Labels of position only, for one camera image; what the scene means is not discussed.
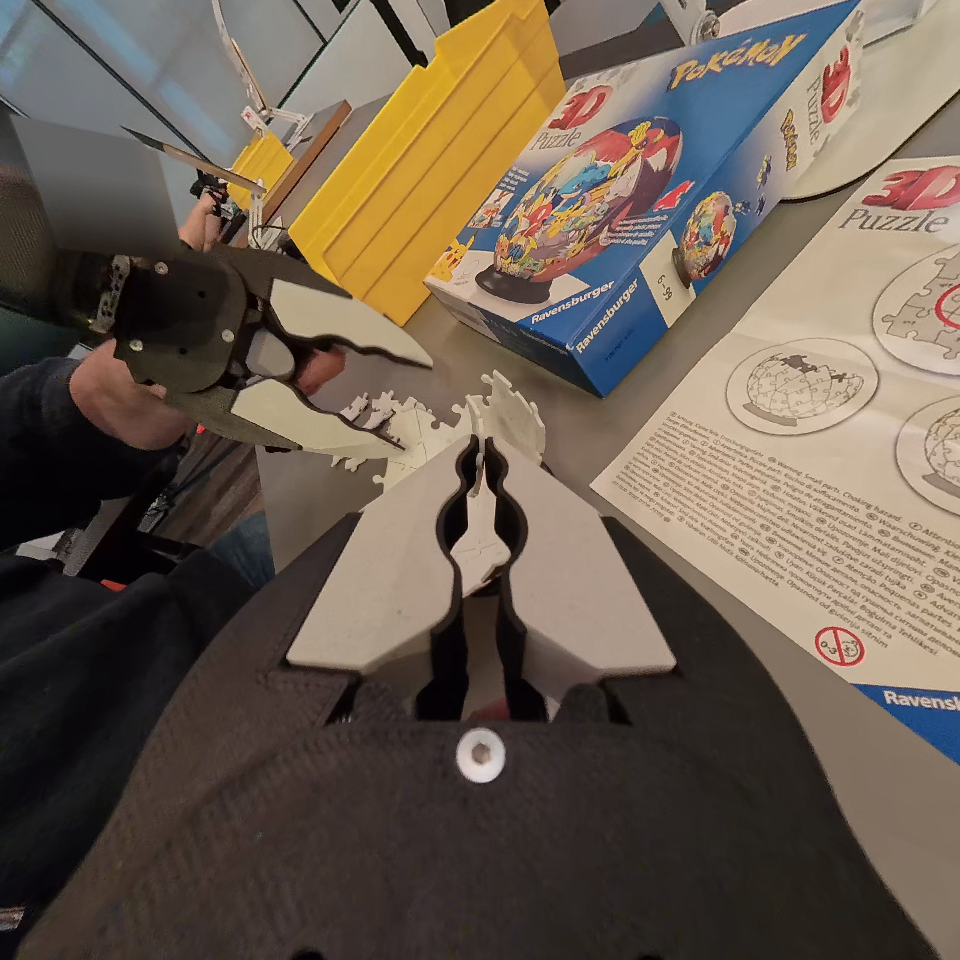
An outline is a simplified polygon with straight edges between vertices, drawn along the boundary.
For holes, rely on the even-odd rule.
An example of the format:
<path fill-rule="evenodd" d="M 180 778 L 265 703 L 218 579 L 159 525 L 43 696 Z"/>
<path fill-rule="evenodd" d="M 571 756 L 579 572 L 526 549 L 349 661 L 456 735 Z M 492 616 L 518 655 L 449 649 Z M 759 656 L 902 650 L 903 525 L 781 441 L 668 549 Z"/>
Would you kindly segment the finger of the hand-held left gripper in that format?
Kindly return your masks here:
<path fill-rule="evenodd" d="M 259 378 L 335 378 L 345 367 L 343 348 L 428 370 L 434 366 L 426 350 L 389 318 L 355 298 L 317 287 L 275 279 L 265 324 L 246 352 L 246 370 Z"/>
<path fill-rule="evenodd" d="M 341 414 L 321 411 L 294 387 L 264 379 L 240 390 L 231 414 L 308 452 L 402 452 L 376 432 L 356 427 Z"/>

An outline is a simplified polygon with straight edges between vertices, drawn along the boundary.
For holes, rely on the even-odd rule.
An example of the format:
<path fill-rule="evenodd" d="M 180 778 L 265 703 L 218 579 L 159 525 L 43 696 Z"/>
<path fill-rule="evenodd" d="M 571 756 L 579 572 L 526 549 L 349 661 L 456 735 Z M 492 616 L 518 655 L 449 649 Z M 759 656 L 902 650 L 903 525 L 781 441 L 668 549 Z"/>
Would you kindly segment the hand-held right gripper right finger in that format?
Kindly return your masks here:
<path fill-rule="evenodd" d="M 505 441 L 486 440 L 494 530 L 510 558 L 496 647 L 510 718 L 544 722 L 580 685 L 672 672 L 677 659 L 604 517 Z"/>

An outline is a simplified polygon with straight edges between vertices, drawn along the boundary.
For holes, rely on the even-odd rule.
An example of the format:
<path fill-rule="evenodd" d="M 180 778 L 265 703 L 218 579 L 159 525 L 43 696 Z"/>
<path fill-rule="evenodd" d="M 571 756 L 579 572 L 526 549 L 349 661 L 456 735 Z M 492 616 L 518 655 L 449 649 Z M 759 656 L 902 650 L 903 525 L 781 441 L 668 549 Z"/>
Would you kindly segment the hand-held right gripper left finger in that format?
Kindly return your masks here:
<path fill-rule="evenodd" d="M 479 438 L 455 441 L 356 518 L 289 649 L 292 666 L 360 675 L 414 698 L 416 716 L 461 716 L 469 690 L 462 573 Z"/>

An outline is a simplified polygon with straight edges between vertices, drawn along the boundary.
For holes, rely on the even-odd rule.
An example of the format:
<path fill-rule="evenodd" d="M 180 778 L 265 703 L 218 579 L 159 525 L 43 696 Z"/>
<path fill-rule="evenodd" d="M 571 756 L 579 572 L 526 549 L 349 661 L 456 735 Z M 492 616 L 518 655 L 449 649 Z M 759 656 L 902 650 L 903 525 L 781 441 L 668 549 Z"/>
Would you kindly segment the white puzzle piece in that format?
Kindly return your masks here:
<path fill-rule="evenodd" d="M 467 527 L 451 548 L 451 557 L 461 571 L 462 595 L 472 596 L 498 576 L 511 559 L 509 546 L 496 530 L 498 499 L 491 490 L 485 468 L 466 499 Z"/>

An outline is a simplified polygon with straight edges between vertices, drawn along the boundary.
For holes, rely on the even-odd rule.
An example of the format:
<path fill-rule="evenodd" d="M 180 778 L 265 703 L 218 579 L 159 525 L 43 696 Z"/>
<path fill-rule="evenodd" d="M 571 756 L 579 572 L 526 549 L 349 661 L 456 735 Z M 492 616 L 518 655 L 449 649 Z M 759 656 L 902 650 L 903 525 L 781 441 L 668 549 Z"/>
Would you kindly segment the partly built puzzle ball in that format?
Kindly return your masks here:
<path fill-rule="evenodd" d="M 513 390 L 511 382 L 497 370 L 483 374 L 481 380 L 488 395 L 469 394 L 462 405 L 454 405 L 451 410 L 458 419 L 452 425 L 439 421 L 414 397 L 403 403 L 396 401 L 391 391 L 375 399 L 361 394 L 342 409 L 342 416 L 366 432 L 384 427 L 386 437 L 401 447 L 387 460 L 384 473 L 372 479 L 383 493 L 471 435 L 480 440 L 505 441 L 537 465 L 543 463 L 546 425 L 537 404 Z"/>

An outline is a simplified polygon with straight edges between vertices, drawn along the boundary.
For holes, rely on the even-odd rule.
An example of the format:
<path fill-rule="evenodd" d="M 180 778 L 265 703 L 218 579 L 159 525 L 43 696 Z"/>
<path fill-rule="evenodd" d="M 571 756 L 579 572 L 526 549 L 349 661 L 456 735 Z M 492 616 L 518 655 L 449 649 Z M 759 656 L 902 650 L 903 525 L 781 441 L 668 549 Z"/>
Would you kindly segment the person's left forearm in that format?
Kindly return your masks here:
<path fill-rule="evenodd" d="M 46 359 L 1 381 L 1 548 L 91 519 L 132 496 L 179 442 L 140 450 L 89 422 L 69 391 L 83 361 Z"/>

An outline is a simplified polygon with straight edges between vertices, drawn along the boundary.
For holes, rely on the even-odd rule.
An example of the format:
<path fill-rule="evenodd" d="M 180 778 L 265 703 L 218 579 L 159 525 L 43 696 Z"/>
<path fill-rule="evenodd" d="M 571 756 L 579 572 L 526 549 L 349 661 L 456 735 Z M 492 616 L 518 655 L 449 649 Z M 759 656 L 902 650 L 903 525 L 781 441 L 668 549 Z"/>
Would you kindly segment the blue puzzle box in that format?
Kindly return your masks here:
<path fill-rule="evenodd" d="M 577 78 L 426 286 L 606 398 L 856 110 L 865 19 L 839 2 Z"/>

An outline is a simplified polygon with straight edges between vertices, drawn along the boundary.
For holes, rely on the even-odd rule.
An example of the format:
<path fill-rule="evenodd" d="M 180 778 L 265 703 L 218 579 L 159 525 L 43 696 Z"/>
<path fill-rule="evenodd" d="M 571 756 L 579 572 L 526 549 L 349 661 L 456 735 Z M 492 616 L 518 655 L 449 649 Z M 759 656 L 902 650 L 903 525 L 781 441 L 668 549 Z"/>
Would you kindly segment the person's left hand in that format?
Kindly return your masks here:
<path fill-rule="evenodd" d="M 138 383 L 115 356 L 116 341 L 98 345 L 76 367 L 69 392 L 102 433 L 137 450 L 165 450 L 196 432 L 197 421 L 169 404 L 161 385 Z"/>

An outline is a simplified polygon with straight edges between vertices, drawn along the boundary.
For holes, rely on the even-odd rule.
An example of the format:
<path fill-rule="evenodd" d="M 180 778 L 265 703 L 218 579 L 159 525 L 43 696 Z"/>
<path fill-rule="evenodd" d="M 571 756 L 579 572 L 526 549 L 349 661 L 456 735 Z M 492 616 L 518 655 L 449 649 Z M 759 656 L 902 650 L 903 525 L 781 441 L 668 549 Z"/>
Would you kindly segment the black mesh chair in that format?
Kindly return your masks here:
<path fill-rule="evenodd" d="M 65 357 L 79 334 L 54 321 L 49 282 L 57 247 L 40 193 L 18 139 L 14 119 L 1 107 L 1 373 L 51 357 Z"/>

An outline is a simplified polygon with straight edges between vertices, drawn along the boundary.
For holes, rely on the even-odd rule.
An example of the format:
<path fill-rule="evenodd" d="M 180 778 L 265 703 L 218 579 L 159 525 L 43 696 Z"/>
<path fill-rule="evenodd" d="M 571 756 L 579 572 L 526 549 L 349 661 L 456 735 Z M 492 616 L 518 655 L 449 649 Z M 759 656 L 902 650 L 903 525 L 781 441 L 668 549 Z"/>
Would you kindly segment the small yellow storage bin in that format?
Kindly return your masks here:
<path fill-rule="evenodd" d="M 295 164 L 294 157 L 273 132 L 255 135 L 234 161 L 230 170 L 253 183 L 263 181 L 264 192 L 259 200 L 283 180 L 287 170 Z"/>

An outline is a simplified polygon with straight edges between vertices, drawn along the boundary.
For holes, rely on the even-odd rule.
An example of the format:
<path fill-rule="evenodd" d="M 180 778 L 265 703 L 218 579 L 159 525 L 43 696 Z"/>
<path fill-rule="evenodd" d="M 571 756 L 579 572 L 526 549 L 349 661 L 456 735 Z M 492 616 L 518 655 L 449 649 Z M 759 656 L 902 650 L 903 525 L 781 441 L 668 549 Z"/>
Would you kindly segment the stacked yellow storage bins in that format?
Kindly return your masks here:
<path fill-rule="evenodd" d="M 545 2 L 442 34 L 289 227 L 311 268 L 400 327 L 437 261 L 566 91 Z"/>

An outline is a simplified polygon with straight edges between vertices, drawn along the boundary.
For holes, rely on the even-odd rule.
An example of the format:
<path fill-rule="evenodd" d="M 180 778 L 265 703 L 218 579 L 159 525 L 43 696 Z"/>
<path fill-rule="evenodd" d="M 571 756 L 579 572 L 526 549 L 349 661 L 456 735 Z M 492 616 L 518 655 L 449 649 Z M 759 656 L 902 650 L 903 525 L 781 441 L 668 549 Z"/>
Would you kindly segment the printed instruction sheet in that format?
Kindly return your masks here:
<path fill-rule="evenodd" d="M 892 160 L 596 494 L 959 758 L 959 158 Z"/>

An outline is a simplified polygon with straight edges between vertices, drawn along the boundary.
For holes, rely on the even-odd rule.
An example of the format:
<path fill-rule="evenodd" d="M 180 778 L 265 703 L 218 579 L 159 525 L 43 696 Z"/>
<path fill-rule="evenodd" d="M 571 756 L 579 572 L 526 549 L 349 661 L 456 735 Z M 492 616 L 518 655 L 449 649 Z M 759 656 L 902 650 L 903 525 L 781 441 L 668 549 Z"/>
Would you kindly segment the person's dark clothing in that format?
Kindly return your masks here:
<path fill-rule="evenodd" d="M 119 592 L 2 558 L 2 909 L 59 893 L 174 692 L 273 575 L 262 513 Z"/>

